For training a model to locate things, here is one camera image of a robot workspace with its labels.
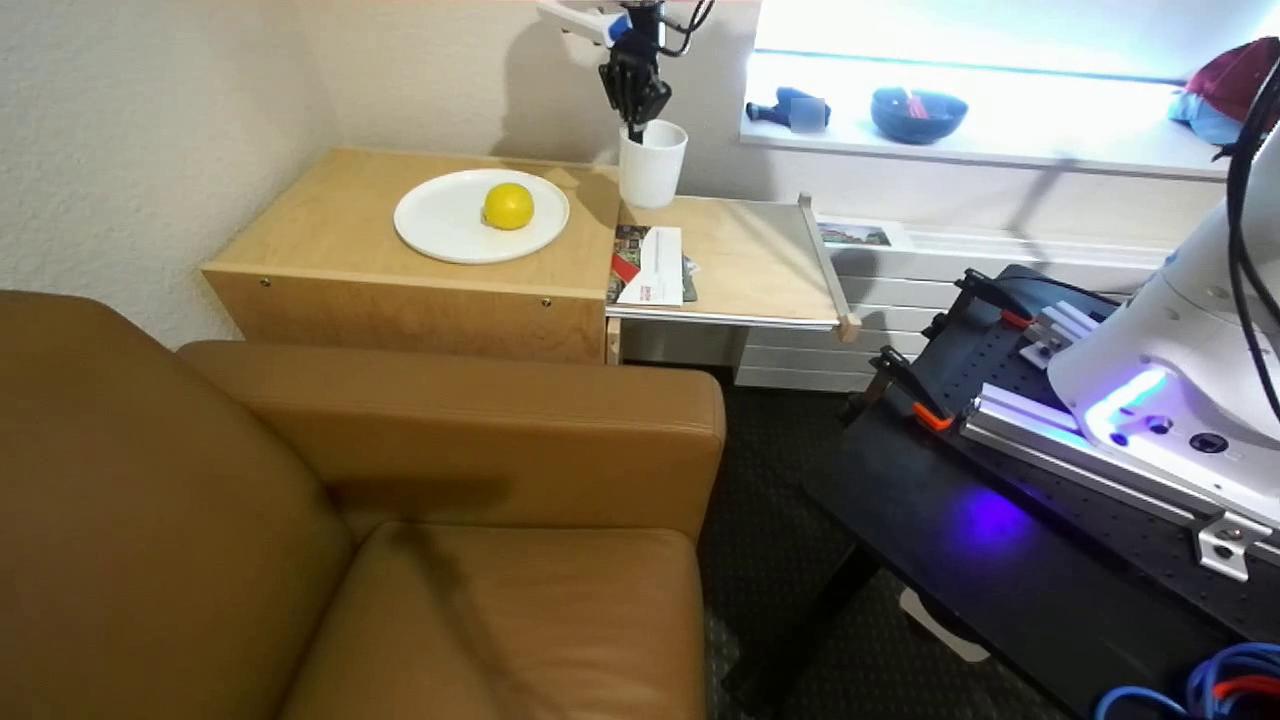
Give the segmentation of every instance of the white wall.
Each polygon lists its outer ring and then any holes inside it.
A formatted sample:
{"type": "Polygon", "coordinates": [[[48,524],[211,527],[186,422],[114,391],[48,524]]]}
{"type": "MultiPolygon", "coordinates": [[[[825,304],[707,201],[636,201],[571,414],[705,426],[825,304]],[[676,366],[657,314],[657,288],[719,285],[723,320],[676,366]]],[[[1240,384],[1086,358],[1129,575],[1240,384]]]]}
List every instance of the white wall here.
{"type": "MultiPolygon", "coordinates": [[[[1215,185],[771,151],[738,139],[761,0],[668,63],[684,191],[1029,243],[1168,243],[1215,185]]],[[[195,264],[325,144],[608,161],[593,54],[538,0],[0,0],[0,288],[103,295],[162,342],[234,334],[195,264]]]]}
{"type": "Polygon", "coordinates": [[[0,0],[0,288],[226,338],[195,264],[329,128],[293,0],[0,0]]]}

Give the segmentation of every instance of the white cup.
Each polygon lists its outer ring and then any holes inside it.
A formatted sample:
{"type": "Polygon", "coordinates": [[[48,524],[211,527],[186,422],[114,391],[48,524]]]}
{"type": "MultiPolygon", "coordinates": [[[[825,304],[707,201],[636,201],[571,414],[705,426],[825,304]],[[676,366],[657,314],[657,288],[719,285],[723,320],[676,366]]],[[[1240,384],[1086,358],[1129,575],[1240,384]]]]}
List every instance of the white cup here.
{"type": "Polygon", "coordinates": [[[619,132],[615,185],[634,207],[663,207],[676,201],[690,132],[673,122],[650,122],[643,144],[619,132]]]}

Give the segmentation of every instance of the window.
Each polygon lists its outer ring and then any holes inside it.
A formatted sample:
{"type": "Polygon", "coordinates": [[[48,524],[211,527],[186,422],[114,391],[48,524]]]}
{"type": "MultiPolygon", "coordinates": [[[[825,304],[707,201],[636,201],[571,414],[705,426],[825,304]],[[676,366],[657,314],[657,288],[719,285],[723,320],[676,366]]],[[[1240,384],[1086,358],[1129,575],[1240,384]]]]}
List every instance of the window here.
{"type": "Polygon", "coordinates": [[[749,99],[805,87],[832,103],[832,128],[746,138],[1211,177],[1211,150],[1168,125],[1172,87],[1275,33],[1280,0],[763,0],[749,99]],[[868,122],[879,86],[945,87],[971,113],[932,150],[893,150],[868,122]]]}

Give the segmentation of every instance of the armchair armrest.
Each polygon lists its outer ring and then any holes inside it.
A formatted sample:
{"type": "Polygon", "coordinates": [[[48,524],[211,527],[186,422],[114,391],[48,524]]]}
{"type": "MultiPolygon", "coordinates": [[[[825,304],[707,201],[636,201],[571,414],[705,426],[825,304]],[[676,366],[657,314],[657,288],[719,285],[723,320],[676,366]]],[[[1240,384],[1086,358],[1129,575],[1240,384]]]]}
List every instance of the armchair armrest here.
{"type": "Polygon", "coordinates": [[[303,345],[190,345],[351,511],[654,524],[696,542],[723,395],[705,372],[303,345]]]}

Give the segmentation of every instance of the armchair backrest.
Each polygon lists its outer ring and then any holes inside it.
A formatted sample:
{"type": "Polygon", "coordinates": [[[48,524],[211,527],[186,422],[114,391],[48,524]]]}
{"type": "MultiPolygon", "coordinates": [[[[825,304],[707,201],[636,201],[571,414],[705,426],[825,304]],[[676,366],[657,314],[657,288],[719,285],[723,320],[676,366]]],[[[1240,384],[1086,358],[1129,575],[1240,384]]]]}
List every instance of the armchair backrest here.
{"type": "Polygon", "coordinates": [[[350,556],[310,469],[168,349],[0,294],[0,718],[271,718],[350,556]]]}

